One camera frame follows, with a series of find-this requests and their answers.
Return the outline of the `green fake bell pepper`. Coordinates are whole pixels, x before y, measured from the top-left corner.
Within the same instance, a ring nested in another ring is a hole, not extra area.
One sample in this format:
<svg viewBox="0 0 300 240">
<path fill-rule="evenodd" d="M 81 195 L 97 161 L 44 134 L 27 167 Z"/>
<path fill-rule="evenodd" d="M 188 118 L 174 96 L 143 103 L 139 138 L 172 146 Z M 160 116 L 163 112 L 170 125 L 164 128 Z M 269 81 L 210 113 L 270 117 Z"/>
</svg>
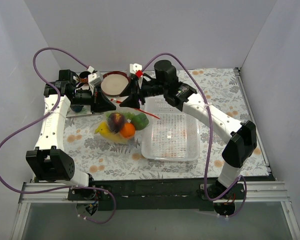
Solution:
<svg viewBox="0 0 300 240">
<path fill-rule="evenodd" d="M 149 125 L 150 121 L 145 113 L 139 113 L 131 119 L 130 123 L 136 131 L 141 131 Z"/>
</svg>

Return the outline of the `clear zip top bag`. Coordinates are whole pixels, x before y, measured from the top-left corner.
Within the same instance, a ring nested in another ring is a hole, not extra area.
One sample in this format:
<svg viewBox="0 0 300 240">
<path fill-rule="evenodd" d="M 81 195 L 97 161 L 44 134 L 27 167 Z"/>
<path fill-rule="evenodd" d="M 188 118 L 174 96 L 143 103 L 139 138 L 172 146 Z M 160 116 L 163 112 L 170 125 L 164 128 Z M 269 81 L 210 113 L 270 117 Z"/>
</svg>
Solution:
<svg viewBox="0 0 300 240">
<path fill-rule="evenodd" d="M 121 107 L 121 101 L 110 100 L 115 110 L 101 114 L 101 120 L 92 125 L 90 132 L 114 144 L 129 145 L 161 118 L 140 108 Z"/>
</svg>

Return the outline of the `yellow fake banana bunch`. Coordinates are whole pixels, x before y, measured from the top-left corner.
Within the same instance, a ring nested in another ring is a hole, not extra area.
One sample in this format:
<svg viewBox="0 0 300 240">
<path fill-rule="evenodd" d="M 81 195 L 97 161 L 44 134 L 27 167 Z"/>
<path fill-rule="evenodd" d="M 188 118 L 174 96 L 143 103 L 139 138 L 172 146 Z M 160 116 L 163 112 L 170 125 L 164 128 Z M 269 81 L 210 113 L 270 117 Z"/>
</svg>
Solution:
<svg viewBox="0 0 300 240">
<path fill-rule="evenodd" d="M 109 140 L 117 144 L 127 143 L 127 140 L 123 138 L 121 135 L 119 135 L 118 133 L 113 133 L 105 121 L 101 122 L 98 125 L 98 127 L 94 131 L 94 134 L 100 134 L 106 140 Z"/>
</svg>

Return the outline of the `orange fake fruit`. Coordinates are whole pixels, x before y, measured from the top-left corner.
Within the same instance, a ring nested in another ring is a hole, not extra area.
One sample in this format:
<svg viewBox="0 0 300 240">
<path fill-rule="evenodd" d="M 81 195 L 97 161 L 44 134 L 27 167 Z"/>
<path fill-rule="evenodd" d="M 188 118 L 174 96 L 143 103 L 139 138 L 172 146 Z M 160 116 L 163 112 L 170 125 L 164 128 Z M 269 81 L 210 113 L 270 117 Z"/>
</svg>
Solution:
<svg viewBox="0 0 300 240">
<path fill-rule="evenodd" d="M 134 137 L 136 129 L 132 123 L 126 122 L 119 132 L 125 139 L 131 139 Z"/>
</svg>

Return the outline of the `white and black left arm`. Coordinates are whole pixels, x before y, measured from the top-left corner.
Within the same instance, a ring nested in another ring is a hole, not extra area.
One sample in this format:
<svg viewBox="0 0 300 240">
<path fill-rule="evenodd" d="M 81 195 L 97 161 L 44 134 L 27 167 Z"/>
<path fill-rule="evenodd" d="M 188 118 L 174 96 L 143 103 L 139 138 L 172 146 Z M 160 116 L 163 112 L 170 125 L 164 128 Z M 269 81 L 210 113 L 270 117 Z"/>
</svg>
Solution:
<svg viewBox="0 0 300 240">
<path fill-rule="evenodd" d="M 90 111 L 103 113 L 115 110 L 115 105 L 102 93 L 103 77 L 93 67 L 87 69 L 88 89 L 78 88 L 79 76 L 69 70 L 60 70 L 58 80 L 44 87 L 44 112 L 40 135 L 34 150 L 26 152 L 26 161 L 39 181 L 79 187 L 73 193 L 85 200 L 97 197 L 93 177 L 76 169 L 74 160 L 64 150 L 63 134 L 67 112 L 73 106 L 90 106 Z"/>
</svg>

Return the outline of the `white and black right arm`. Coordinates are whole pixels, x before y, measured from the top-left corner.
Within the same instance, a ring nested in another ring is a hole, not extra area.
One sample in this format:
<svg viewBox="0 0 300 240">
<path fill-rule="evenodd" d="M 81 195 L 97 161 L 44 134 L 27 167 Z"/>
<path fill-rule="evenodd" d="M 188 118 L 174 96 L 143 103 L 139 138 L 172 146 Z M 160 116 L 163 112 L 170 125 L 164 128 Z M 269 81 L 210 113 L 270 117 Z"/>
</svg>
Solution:
<svg viewBox="0 0 300 240">
<path fill-rule="evenodd" d="M 241 179 L 240 173 L 246 160 L 257 147 L 256 125 L 247 120 L 242 122 L 209 104 L 200 87 L 193 88 L 179 80 L 177 70 L 169 60 L 154 64 L 155 78 L 145 81 L 142 65 L 132 63 L 127 70 L 130 83 L 126 87 L 126 99 L 121 107 L 140 108 L 148 97 L 162 95 L 165 101 L 179 111 L 188 114 L 207 127 L 210 142 L 217 134 L 226 144 L 222 152 L 224 165 L 215 184 L 207 185 L 204 179 L 204 194 L 210 201 L 227 199 L 235 192 L 234 186 Z"/>
</svg>

